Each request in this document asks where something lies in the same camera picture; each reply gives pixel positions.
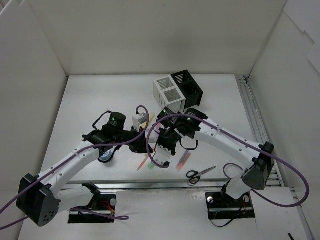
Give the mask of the pink chunky highlighter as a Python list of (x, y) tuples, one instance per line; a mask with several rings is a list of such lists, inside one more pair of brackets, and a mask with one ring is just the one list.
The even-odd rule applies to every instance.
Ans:
[(155, 128), (154, 131), (156, 133), (156, 137), (158, 138), (160, 136), (160, 128), (161, 128), (161, 124), (158, 124)]

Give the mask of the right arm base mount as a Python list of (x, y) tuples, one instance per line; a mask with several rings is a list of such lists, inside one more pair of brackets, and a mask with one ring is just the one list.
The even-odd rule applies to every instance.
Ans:
[(217, 228), (224, 228), (234, 220), (256, 218), (249, 193), (234, 200), (222, 192), (205, 192), (205, 200), (208, 219)]

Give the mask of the yellow chunky highlighter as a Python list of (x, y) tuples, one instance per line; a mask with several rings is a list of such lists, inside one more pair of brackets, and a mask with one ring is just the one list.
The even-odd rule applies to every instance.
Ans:
[(148, 122), (148, 125), (147, 125), (147, 127), (146, 127), (146, 130), (147, 130), (147, 131), (150, 130), (152, 124), (154, 123), (154, 118), (155, 118), (155, 113), (154, 113), (154, 112), (151, 112), (151, 113), (149, 114), (149, 122)]

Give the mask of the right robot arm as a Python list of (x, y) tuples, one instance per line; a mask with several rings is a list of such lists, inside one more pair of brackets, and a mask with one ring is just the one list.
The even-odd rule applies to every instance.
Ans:
[(217, 148), (244, 166), (241, 174), (223, 186), (221, 200), (225, 205), (233, 206), (250, 190), (265, 189), (274, 167), (270, 155), (275, 147), (270, 142), (259, 144), (234, 135), (194, 108), (189, 108), (182, 115), (165, 107), (156, 120), (163, 127), (156, 142), (155, 164), (168, 168), (170, 158), (176, 154), (177, 143), (188, 137)]

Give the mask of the aluminium frame rail front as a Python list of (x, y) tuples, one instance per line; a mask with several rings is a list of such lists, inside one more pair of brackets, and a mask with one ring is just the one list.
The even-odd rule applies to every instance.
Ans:
[(202, 179), (190, 185), (186, 179), (171, 180), (70, 180), (59, 187), (60, 190), (73, 189), (85, 183), (91, 183), (103, 190), (160, 190), (160, 189), (221, 189), (227, 183), (226, 178)]

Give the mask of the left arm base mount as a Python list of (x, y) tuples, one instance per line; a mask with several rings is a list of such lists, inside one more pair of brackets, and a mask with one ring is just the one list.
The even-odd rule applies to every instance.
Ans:
[[(81, 210), (92, 211), (102, 215), (115, 216), (117, 195), (111, 193), (101, 194), (97, 200), (91, 201), (86, 206), (78, 206)], [(114, 219), (102, 217), (87, 211), (71, 210), (68, 215), (68, 224), (111, 224)]]

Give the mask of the aluminium frame rail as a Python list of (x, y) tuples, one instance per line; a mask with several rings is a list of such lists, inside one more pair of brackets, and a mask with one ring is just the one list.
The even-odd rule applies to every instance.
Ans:
[[(269, 136), (267, 134), (264, 122), (262, 120), (261, 112), (258, 108), (257, 101), (252, 92), (252, 89), (248, 84), (248, 80), (242, 75), (235, 75), (235, 79), (238, 84), (239, 92), (242, 98), (242, 102), (246, 111), (246, 115), (249, 121), (249, 125), (254, 140), (259, 143), (269, 141)], [(299, 218), (303, 226), (303, 231), (306, 235), (306, 239), (314, 240), (314, 234), (307, 222), (302, 205), (297, 206), (296, 210), (299, 214)]]
[(103, 190), (160, 190), (160, 189), (221, 189), (227, 183), (226, 178), (202, 179), (190, 185), (186, 179), (171, 180), (70, 180), (59, 187), (60, 190), (73, 189), (85, 183), (91, 183)]

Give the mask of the black handled scissors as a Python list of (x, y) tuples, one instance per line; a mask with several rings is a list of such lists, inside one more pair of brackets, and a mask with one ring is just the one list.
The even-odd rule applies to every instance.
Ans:
[(201, 179), (201, 176), (214, 170), (216, 166), (207, 168), (202, 171), (196, 171), (196, 170), (190, 170), (186, 173), (186, 177), (188, 178), (188, 185), (189, 186), (195, 186)]

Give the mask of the orange slim highlighter pen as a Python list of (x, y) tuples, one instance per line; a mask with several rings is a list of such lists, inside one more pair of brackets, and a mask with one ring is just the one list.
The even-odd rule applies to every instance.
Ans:
[(181, 167), (181, 165), (183, 164), (184, 162), (182, 162), (182, 163), (179, 163), (178, 162), (178, 164), (177, 164), (177, 166), (176, 166), (176, 170), (179, 172), (180, 171), (180, 167)]

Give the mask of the blue lidded round tub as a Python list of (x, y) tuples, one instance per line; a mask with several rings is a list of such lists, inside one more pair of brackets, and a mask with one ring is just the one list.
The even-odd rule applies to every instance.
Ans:
[(112, 161), (112, 159), (113, 159), (113, 152), (111, 150), (108, 150), (99, 157), (98, 161), (106, 164)]

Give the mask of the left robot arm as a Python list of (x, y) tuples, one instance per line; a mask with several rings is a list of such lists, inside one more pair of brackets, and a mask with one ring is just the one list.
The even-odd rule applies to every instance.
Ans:
[(111, 112), (108, 123), (84, 134), (83, 140), (60, 162), (36, 176), (25, 175), (19, 185), (16, 206), (39, 227), (47, 225), (60, 212), (85, 206), (89, 210), (100, 204), (100, 191), (92, 183), (65, 190), (65, 185), (90, 163), (118, 146), (128, 146), (133, 153), (145, 154), (152, 148), (146, 143), (147, 113), (132, 118), (132, 127), (125, 130), (126, 116)]

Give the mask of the yellow slim highlighter pen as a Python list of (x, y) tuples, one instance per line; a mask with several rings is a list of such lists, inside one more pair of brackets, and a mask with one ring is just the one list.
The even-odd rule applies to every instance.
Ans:
[(144, 164), (147, 162), (148, 158), (149, 158), (149, 156), (146, 155), (145, 158), (140, 163), (140, 165), (138, 166), (138, 168), (136, 169), (137, 172), (144, 166)]

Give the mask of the black slotted container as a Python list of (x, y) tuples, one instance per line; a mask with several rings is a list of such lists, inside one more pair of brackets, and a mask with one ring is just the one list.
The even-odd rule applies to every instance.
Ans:
[(203, 90), (197, 84), (195, 79), (188, 70), (183, 70), (170, 75), (178, 88), (185, 97), (185, 104), (183, 109), (186, 110), (190, 107), (200, 106), (203, 97)]

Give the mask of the purple slim highlighter pen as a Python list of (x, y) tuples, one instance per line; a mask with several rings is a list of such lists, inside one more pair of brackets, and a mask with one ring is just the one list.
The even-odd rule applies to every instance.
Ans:
[(190, 151), (186, 150), (182, 155), (181, 159), (179, 160), (179, 163), (183, 163), (189, 154), (190, 154)]

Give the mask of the aluminium frame rail right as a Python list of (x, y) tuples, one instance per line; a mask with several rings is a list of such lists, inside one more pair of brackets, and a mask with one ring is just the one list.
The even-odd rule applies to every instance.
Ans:
[[(248, 80), (242, 75), (235, 75), (235, 79), (238, 84), (239, 92), (242, 98), (242, 102), (246, 111), (246, 115), (249, 121), (249, 125), (254, 140), (259, 143), (269, 141), (269, 136), (267, 134), (264, 122), (262, 120), (261, 112), (258, 108), (257, 101), (252, 92), (252, 89), (248, 84)], [(302, 205), (297, 206), (296, 210), (299, 214), (299, 218), (303, 226), (303, 231), (306, 235), (306, 239), (314, 240), (314, 234), (307, 222)]]

